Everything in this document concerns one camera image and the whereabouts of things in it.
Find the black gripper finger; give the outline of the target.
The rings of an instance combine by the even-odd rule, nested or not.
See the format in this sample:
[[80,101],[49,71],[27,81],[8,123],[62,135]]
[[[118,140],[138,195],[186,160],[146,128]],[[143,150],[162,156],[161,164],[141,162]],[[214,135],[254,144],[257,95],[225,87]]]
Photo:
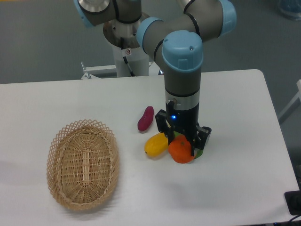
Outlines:
[[155,120],[157,124],[158,131],[163,133],[164,136],[167,138],[168,145],[174,140],[174,128],[168,123],[167,121],[167,113],[165,110],[161,109],[155,115]]
[[191,145],[191,153],[194,157],[200,157],[203,154],[204,148],[209,141],[212,129],[206,126],[196,125],[196,131]]

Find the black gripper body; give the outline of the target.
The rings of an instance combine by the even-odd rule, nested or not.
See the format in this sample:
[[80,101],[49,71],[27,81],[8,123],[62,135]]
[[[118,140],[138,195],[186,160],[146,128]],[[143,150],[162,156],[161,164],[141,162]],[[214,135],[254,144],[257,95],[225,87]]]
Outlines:
[[179,97],[165,91],[167,121],[171,127],[188,138],[197,133],[200,91]]

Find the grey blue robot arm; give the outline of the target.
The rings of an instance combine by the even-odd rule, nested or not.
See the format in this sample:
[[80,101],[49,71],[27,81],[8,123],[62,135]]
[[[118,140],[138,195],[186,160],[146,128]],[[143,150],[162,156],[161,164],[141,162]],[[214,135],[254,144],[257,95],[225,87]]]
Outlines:
[[164,22],[142,12],[139,0],[76,0],[87,27],[103,25],[112,46],[118,77],[145,76],[149,61],[163,71],[166,109],[156,114],[168,142],[185,136],[190,154],[199,157],[211,129],[198,123],[203,43],[231,32],[237,24],[228,0],[181,0],[181,17]]

